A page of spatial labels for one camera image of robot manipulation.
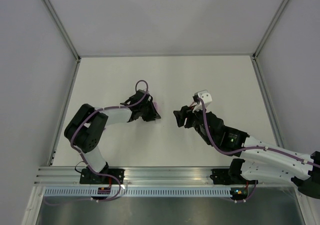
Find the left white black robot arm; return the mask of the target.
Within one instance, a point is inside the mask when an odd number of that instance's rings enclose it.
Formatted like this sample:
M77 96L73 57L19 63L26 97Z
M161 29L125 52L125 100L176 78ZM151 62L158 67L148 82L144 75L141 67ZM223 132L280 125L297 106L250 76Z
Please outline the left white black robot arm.
M141 89L119 106L95 108L83 104L65 128L64 137L70 142L71 148L80 154L97 184L104 184L109 178L109 165L98 146L106 127L130 123L139 118L144 122L161 118L153 97Z

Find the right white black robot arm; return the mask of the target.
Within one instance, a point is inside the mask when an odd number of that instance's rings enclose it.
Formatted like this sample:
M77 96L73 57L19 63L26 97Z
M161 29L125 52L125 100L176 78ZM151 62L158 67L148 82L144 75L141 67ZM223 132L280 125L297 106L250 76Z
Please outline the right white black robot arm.
M305 196L320 197L320 153L290 151L262 142L247 132L226 126L212 112L183 106L173 111L178 127L194 128L205 143L233 157L228 179L242 183L288 183Z

